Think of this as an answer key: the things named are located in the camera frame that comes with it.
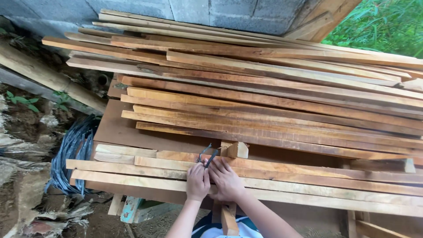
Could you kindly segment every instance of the bamboo pole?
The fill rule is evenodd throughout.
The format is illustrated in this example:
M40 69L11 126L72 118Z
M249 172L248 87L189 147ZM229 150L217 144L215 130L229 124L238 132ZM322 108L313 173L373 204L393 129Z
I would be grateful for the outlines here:
M0 42L0 64L53 90L65 92L76 101L102 113L106 109L106 100L72 82L65 75L14 49L6 42Z

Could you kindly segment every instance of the person's left hand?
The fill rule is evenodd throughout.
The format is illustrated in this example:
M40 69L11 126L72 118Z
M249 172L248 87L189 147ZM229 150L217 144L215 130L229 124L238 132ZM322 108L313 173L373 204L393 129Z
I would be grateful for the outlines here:
M203 201L210 189L209 169L197 163L187 172L187 200Z

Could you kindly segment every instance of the cinder block wall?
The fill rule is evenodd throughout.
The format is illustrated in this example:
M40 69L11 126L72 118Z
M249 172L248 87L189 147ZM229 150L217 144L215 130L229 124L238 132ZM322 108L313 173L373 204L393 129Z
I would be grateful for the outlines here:
M94 27L100 9L180 22L282 34L306 0L2 0L0 15L40 36Z

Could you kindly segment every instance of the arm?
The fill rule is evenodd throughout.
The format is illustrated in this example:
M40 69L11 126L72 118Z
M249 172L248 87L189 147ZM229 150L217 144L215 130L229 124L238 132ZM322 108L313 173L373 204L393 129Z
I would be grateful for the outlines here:
M201 202L210 189L208 169L202 163L187 172L187 200L165 238L190 238Z
M245 189L242 180L224 158L222 158L222 163L213 160L209 167L210 177L219 189L217 194L211 194L210 197L219 201L236 202L264 238L302 237L286 221Z

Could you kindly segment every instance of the green grass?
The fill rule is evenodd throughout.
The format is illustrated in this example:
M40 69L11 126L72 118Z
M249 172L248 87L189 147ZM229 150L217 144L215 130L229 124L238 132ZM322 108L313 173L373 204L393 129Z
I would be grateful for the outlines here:
M423 0L363 0L322 43L423 58Z

